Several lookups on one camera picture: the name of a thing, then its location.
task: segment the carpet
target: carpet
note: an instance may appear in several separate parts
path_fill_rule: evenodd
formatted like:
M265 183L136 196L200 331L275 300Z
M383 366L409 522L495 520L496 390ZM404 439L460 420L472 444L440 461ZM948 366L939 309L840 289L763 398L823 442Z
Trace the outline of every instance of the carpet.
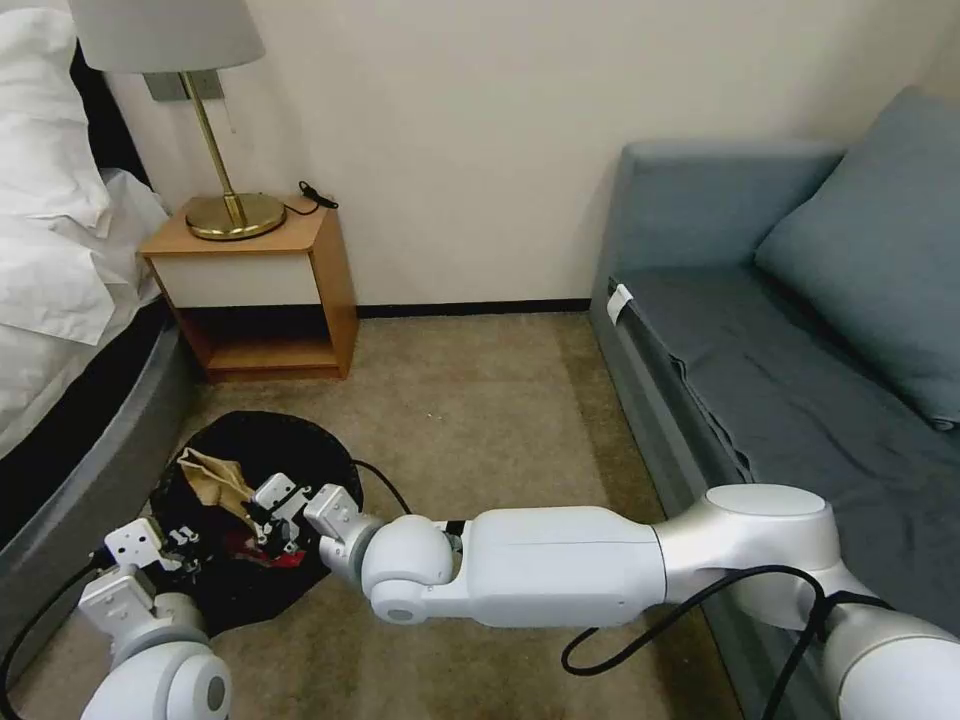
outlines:
M235 409L320 424L435 519L581 504L637 522L663 517L584 314L367 320L348 380L205 387L183 437ZM363 477L367 511L394 517L393 498ZM643 627L602 631L577 662L603 659ZM233 720L740 717L699 613L596 678L560 667L575 634L390 626L331 577L214 649L233 672ZM17 687L22 714L79 717L107 671L107 647L71 618Z

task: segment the wooden nightstand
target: wooden nightstand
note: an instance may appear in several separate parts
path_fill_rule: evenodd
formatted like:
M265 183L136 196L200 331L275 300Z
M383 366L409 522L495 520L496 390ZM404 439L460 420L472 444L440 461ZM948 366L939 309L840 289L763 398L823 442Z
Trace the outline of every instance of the wooden nightstand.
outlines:
M335 210L288 212L266 235L210 242L190 234L181 209L140 254L211 382L347 376L357 312Z

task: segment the lamp stem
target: lamp stem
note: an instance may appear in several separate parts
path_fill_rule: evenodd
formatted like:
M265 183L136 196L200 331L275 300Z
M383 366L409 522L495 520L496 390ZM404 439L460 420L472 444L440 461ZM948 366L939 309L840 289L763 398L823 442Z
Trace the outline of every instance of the lamp stem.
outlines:
M193 77L189 72L181 72L180 81L193 102L193 109L197 111L197 120L200 121L200 130L203 132L203 139L207 141L207 147L210 149L210 155L213 157L213 165L217 169L217 175L220 177L220 184L223 185L223 202L227 206L227 212L230 219L237 227L246 225L243 206L240 199L233 191L233 185L230 184L230 177L227 175L227 168L223 164L223 156L220 155L220 148L217 147L217 139L213 135L213 128L210 127L210 118L207 117L207 111L203 107L203 101L197 93L197 87L193 84Z

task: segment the bed frame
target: bed frame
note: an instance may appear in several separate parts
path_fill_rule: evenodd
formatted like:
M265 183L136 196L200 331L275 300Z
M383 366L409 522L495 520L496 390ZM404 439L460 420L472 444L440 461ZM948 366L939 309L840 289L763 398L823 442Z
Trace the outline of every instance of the bed frame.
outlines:
M71 67L90 123L97 165L148 182L103 76L77 50ZM195 396L195 375L176 326L163 323L133 387L103 434L17 535L0 550L0 650L41 603L87 561L103 536L143 508L173 451ZM4 484L30 482L3 478ZM66 593L27 638L17 677L70 614L81 588Z

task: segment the white pillow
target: white pillow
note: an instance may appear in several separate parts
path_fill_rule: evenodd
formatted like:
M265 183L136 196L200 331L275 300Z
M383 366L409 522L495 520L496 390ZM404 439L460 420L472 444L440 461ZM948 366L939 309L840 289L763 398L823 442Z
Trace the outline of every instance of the white pillow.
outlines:
M0 218L0 325L96 345L113 311L90 248L35 220Z
M70 79L76 44L62 10L0 13L0 215L66 216L103 237L110 196Z

